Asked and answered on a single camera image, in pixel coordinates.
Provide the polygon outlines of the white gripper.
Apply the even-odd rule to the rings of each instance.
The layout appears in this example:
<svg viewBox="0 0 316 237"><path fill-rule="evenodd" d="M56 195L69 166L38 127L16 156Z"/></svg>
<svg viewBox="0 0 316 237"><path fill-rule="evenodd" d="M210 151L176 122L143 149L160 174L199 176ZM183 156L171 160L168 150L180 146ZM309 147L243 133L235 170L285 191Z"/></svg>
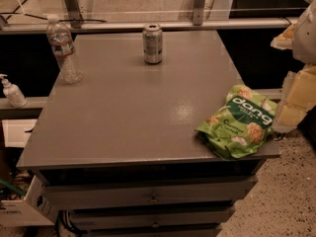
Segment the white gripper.
<svg viewBox="0 0 316 237"><path fill-rule="evenodd" d="M306 64L316 64L316 0L271 42L277 49L292 49L293 57ZM284 78L281 99L277 104L273 129L288 133L295 129L316 106L316 66L305 65Z"/></svg>

